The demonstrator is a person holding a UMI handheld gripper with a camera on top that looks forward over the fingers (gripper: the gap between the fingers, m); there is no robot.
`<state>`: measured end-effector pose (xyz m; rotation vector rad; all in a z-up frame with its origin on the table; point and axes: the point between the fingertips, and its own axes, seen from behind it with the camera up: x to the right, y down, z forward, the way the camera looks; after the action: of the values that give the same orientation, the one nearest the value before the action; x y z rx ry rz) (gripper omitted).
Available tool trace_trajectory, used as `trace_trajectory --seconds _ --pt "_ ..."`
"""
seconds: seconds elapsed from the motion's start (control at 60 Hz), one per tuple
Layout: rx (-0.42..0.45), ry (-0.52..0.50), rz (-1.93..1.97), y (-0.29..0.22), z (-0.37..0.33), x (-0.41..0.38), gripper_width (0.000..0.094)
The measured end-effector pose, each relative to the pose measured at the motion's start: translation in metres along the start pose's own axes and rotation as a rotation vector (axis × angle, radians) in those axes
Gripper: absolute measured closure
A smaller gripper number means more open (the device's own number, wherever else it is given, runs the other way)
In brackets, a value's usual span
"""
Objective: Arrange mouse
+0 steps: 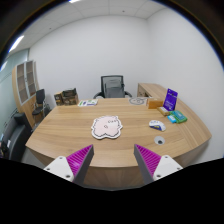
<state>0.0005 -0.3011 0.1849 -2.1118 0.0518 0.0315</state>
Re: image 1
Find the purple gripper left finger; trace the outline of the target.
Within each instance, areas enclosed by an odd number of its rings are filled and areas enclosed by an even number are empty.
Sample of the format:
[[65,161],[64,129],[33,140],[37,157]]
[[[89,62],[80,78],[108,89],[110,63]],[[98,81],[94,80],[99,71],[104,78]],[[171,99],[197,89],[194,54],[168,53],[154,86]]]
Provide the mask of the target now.
[[75,184],[82,184],[93,156],[94,147],[89,145],[67,157],[57,157],[44,170]]

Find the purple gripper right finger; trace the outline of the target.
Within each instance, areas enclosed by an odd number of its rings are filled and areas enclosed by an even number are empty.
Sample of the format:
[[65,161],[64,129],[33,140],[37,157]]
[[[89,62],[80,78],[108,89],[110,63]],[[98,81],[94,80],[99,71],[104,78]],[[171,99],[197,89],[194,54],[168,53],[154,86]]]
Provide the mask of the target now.
[[145,184],[152,183],[182,169],[169,155],[160,156],[155,152],[135,144],[134,156]]

